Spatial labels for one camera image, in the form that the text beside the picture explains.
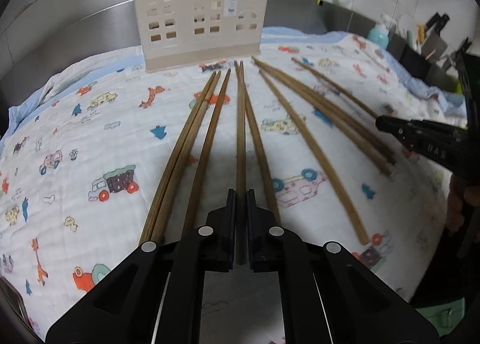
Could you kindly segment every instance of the red wheel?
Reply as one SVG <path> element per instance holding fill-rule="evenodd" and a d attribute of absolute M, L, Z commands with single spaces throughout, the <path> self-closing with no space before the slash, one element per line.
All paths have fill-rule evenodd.
<path fill-rule="evenodd" d="M 103 191 L 100 192 L 100 194 L 98 195 L 98 200 L 99 200 L 100 202 L 105 202 L 106 200 L 109 200 L 109 197 L 110 197 L 109 192 L 103 190 Z"/>
<path fill-rule="evenodd" d="M 130 182 L 130 184 L 127 187 L 127 192 L 129 194 L 133 194 L 134 192 L 138 191 L 138 184 L 136 182 Z"/>
<path fill-rule="evenodd" d="M 378 246 L 382 243 L 382 238 L 382 235 L 377 233 L 371 238 L 371 243 Z"/>

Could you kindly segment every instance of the wooden chopstick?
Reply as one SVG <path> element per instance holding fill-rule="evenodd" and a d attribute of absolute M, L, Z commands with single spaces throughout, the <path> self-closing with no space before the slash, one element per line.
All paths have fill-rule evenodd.
<path fill-rule="evenodd" d="M 236 260 L 237 264 L 245 264 L 246 258 L 246 195 L 247 195 L 247 166 L 245 152 L 245 81 L 243 74 L 243 61 L 238 67 L 235 61 L 237 74 L 237 234 L 236 234 Z"/>
<path fill-rule="evenodd" d="M 376 154 L 376 152 L 371 148 L 369 142 L 359 137 L 351 127 L 341 120 L 336 114 L 332 111 L 324 108 L 321 103 L 317 101 L 316 98 L 309 96 L 305 93 L 303 87 L 295 88 L 294 91 L 302 96 L 303 98 L 309 98 L 309 103 L 313 105 L 316 109 L 322 112 L 326 117 L 328 117 L 332 123 L 343 133 L 345 136 L 350 139 L 371 161 L 374 165 L 382 172 L 385 176 L 390 177 L 392 172 L 388 169 L 386 161 Z"/>
<path fill-rule="evenodd" d="M 363 109 L 365 112 L 370 114 L 372 117 L 375 119 L 378 118 L 378 114 L 375 113 L 370 107 L 368 107 L 364 102 L 362 102 L 360 99 L 356 98 L 354 95 L 352 95 L 349 91 L 346 91 L 343 87 L 341 87 L 339 84 L 337 84 L 335 81 L 333 81 L 330 77 L 326 76 L 323 74 L 321 71 L 316 70 L 315 68 L 312 68 L 311 66 L 303 63 L 299 59 L 296 59 L 295 57 L 292 57 L 292 61 L 299 64 L 301 67 L 307 69 L 310 71 L 314 76 L 321 78 L 325 81 L 327 81 L 331 86 L 333 86 L 337 91 L 340 93 L 343 93 L 347 98 L 349 98 L 351 101 L 353 101 L 355 104 L 357 104 L 361 109 Z"/>
<path fill-rule="evenodd" d="M 322 149 L 320 146 L 318 146 L 317 142 L 315 141 L 313 135 L 311 135 L 310 131 L 306 127 L 305 123 L 303 120 L 298 116 L 298 114 L 294 111 L 292 106 L 289 104 L 287 99 L 279 92 L 279 90 L 275 87 L 273 82 L 270 81 L 270 79 L 267 77 L 266 73 L 263 70 L 260 70 L 260 75 L 263 77 L 265 80 L 266 84 L 270 88 L 270 90 L 275 94 L 277 97 L 278 101 L 282 104 L 286 112 L 290 115 L 291 119 L 294 121 L 296 124 L 297 128 L 300 130 L 303 139 L 307 143 L 308 147 L 310 148 L 311 152 L 317 159 L 318 163 L 322 167 L 323 171 L 326 173 L 328 179 L 330 180 L 330 183 L 332 184 L 333 189 L 337 193 L 337 196 L 342 203 L 343 207 L 345 208 L 345 211 L 347 215 L 350 218 L 350 221 L 353 225 L 353 228 L 355 229 L 358 239 L 362 243 L 362 245 L 367 245 L 370 242 L 369 236 L 362 224 L 362 221 L 359 218 L 359 215 L 357 213 L 357 210 L 355 209 L 352 201 L 350 200 L 349 195 L 345 191 L 344 186 L 342 185 L 342 182 L 340 181 L 337 172 L 335 172 L 335 169 L 332 167 L 330 164 L 330 161 L 328 158 L 325 156 L 323 153 Z"/>
<path fill-rule="evenodd" d="M 275 77 L 278 81 L 280 81 L 285 86 L 289 87 L 291 90 L 296 91 L 300 96 L 302 96 L 306 101 L 311 104 L 311 99 L 315 98 L 317 104 L 321 105 L 321 107 L 317 107 L 321 112 L 330 111 L 337 115 L 342 121 L 348 124 L 354 131 L 356 131 L 360 136 L 362 136 L 365 140 L 367 140 L 383 157 L 387 159 L 388 162 L 391 164 L 395 164 L 395 157 L 393 151 L 380 139 L 378 139 L 370 130 L 368 130 L 365 126 L 361 123 L 357 122 L 353 119 L 349 114 L 347 114 L 344 110 L 342 110 L 337 105 L 333 104 L 329 100 L 320 96 L 319 93 L 315 92 L 309 86 L 306 86 L 301 81 L 295 79 L 294 77 L 290 76 L 289 74 L 283 72 L 280 69 L 277 69 L 265 62 L 262 62 L 255 57 L 251 57 L 255 65 L 267 71 L 272 77 Z M 297 91 L 298 88 L 303 88 L 303 91 Z"/>
<path fill-rule="evenodd" d="M 185 221 L 183 223 L 183 230 L 181 234 L 182 237 L 195 226 L 195 216 L 197 214 L 198 205 L 200 204 L 200 198 L 202 196 L 203 179 L 205 177 L 208 158 L 212 149 L 213 138 L 215 136 L 215 131 L 217 130 L 220 112 L 222 111 L 222 106 L 225 101 L 225 93 L 229 84 L 230 72 L 231 69 L 227 71 L 225 79 L 223 80 L 222 88 L 218 94 L 217 104 L 215 104 L 212 119 L 210 119 L 210 124 L 208 125 L 202 153 L 198 161 L 197 171 L 195 172 L 195 178 L 193 180 L 193 186 L 190 192 L 190 199 L 188 201 L 187 213 L 185 215 Z"/>
<path fill-rule="evenodd" d="M 273 191 L 272 175 L 270 168 L 268 167 L 268 161 L 263 148 L 262 138 L 260 131 L 258 130 L 258 124 L 255 119 L 254 109 L 251 106 L 250 96 L 245 89 L 245 113 L 247 115 L 248 126 L 250 127 L 250 133 L 253 140 L 253 147 L 255 148 L 255 155 L 257 156 L 258 165 L 260 168 L 260 174 L 262 176 L 263 192 L 267 200 L 268 209 L 275 216 L 275 222 L 278 226 L 282 226 L 280 219 L 280 213 L 278 211 L 277 199 L 275 198 L 275 192 Z"/>
<path fill-rule="evenodd" d="M 139 245 L 143 244 L 145 241 L 151 240 L 153 226 L 155 224 L 155 221 L 157 220 L 158 211 L 160 210 L 160 207 L 162 205 L 162 201 L 165 196 L 165 190 L 167 189 L 167 185 L 169 184 L 173 169 L 175 167 L 175 164 L 177 163 L 178 157 L 185 143 L 185 139 L 187 138 L 187 135 L 191 129 L 191 126 L 194 123 L 195 117 L 197 116 L 197 113 L 200 110 L 200 106 L 203 103 L 203 100 L 205 99 L 210 89 L 210 86 L 213 83 L 215 74 L 216 72 L 213 72 L 211 74 L 210 78 L 205 84 L 205 87 L 203 87 L 203 91 L 200 95 L 200 98 L 195 103 L 194 107 L 191 109 L 190 115 L 188 116 L 187 121 L 185 122 L 185 125 L 183 126 L 183 129 L 180 132 L 180 135 L 178 136 L 177 142 L 175 143 L 172 153 L 170 154 L 169 161 L 166 163 L 166 167 L 165 167 L 165 170 L 163 171 L 162 178 L 160 179 L 160 183 L 158 184 L 157 191 L 155 192 L 155 196 L 153 197 L 152 204 L 150 205 L 150 210 L 148 211 L 147 219 L 145 221 L 145 225 L 143 226 L 142 235 L 140 236 Z"/>
<path fill-rule="evenodd" d="M 200 126 L 202 125 L 203 117 L 205 116 L 210 98 L 212 97 L 215 87 L 217 86 L 220 75 L 221 72 L 217 72 L 212 84 L 208 88 L 208 92 L 204 100 L 202 101 L 202 104 L 200 104 L 198 113 L 193 121 L 190 131 L 187 134 L 185 143 L 181 148 L 180 154 L 178 155 L 178 160 L 172 171 L 170 181 L 166 186 L 165 195 L 162 201 L 162 205 L 160 206 L 160 210 L 158 211 L 157 220 L 155 221 L 155 224 L 153 226 L 151 236 L 151 240 L 157 243 L 163 243 L 170 215 L 172 213 L 175 196 L 180 186 L 180 182 L 182 181 L 183 171 L 185 170 L 185 167 L 187 165 L 187 159 L 190 155 L 191 148 L 194 146 L 198 130 L 200 130 Z"/>

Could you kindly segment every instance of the soap bottle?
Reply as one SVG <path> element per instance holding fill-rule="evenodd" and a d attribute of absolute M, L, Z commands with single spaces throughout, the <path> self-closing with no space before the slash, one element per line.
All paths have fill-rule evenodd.
<path fill-rule="evenodd" d="M 380 15 L 381 22 L 376 24 L 374 28 L 368 33 L 368 40 L 376 43 L 378 46 L 386 49 L 390 39 L 388 38 L 388 32 L 392 24 L 396 24 L 395 21 L 388 15 Z"/>

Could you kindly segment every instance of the silver screw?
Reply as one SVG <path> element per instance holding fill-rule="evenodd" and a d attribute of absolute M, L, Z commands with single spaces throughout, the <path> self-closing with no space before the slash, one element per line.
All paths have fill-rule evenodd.
<path fill-rule="evenodd" d="M 342 247 L 337 243 L 328 243 L 327 244 L 327 251 L 330 253 L 338 253 L 342 250 Z"/>
<path fill-rule="evenodd" d="M 268 230 L 268 233 L 270 233 L 271 235 L 274 235 L 275 237 L 278 237 L 278 236 L 281 236 L 283 235 L 285 232 L 284 230 L 279 227 L 279 226 L 274 226 L 274 227 L 271 227 L 269 230 Z"/>
<path fill-rule="evenodd" d="M 198 229 L 198 234 L 202 236 L 208 236 L 213 233 L 213 229 L 210 226 L 202 226 L 200 229 Z"/>
<path fill-rule="evenodd" d="M 146 253 L 153 252 L 155 248 L 157 248 L 157 244 L 155 244 L 153 241 L 147 241 L 142 244 L 142 250 Z"/>

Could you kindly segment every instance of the hand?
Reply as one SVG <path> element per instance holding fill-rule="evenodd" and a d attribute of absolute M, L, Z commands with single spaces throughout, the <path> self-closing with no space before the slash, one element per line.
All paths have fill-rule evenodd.
<path fill-rule="evenodd" d="M 469 205 L 473 207 L 480 207 L 480 186 L 467 187 L 463 195 L 457 194 L 458 178 L 452 175 L 450 179 L 450 192 L 447 200 L 447 221 L 446 227 L 453 233 L 458 231 L 465 222 L 465 218 L 462 215 L 463 199 Z M 477 241 L 480 240 L 480 234 L 477 234 Z"/>

